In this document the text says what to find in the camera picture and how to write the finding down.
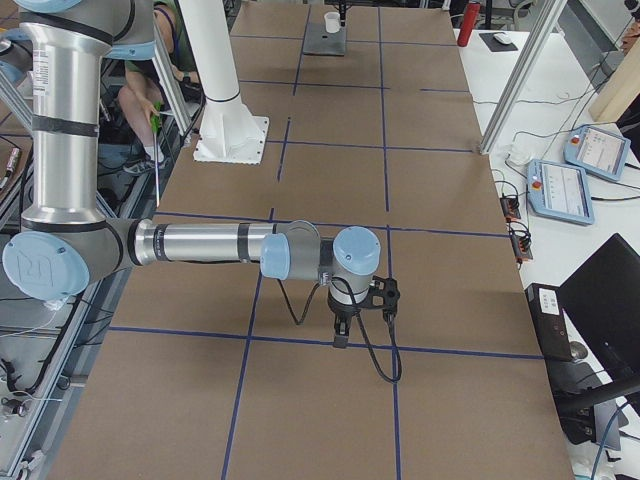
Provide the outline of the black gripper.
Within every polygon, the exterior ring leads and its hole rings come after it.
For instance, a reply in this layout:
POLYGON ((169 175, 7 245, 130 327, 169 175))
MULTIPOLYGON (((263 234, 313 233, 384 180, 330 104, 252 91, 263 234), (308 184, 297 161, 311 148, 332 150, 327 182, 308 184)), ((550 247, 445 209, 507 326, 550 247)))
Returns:
POLYGON ((338 1, 338 10, 340 11, 340 26, 346 26, 346 11, 348 10, 348 5, 346 0, 338 1))
POLYGON ((349 333, 352 318, 360 312, 353 304, 345 305, 334 298, 328 299, 328 306, 334 313, 334 339, 333 346, 346 348, 349 341, 349 333))

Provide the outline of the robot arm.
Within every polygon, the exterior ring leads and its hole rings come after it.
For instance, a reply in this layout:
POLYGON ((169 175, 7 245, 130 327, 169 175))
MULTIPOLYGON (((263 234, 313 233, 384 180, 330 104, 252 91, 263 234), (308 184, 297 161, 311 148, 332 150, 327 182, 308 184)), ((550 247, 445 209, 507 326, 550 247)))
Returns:
POLYGON ((34 200, 4 248, 8 279, 24 294, 59 300, 133 266, 159 262, 256 263, 267 278, 329 289, 334 344, 378 309, 380 243, 353 226, 322 237, 289 224, 155 224, 108 218, 96 206, 101 62, 149 60, 161 40, 149 1, 24 1, 33 45, 34 200))

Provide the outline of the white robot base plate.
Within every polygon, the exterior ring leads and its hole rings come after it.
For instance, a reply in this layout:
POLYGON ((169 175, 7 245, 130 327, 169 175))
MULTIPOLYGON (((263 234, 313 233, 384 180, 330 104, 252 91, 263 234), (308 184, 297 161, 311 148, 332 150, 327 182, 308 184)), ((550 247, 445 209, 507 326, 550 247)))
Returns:
POLYGON ((252 116, 239 122, 224 115, 203 115, 193 158, 197 162, 261 163, 270 119, 252 116))

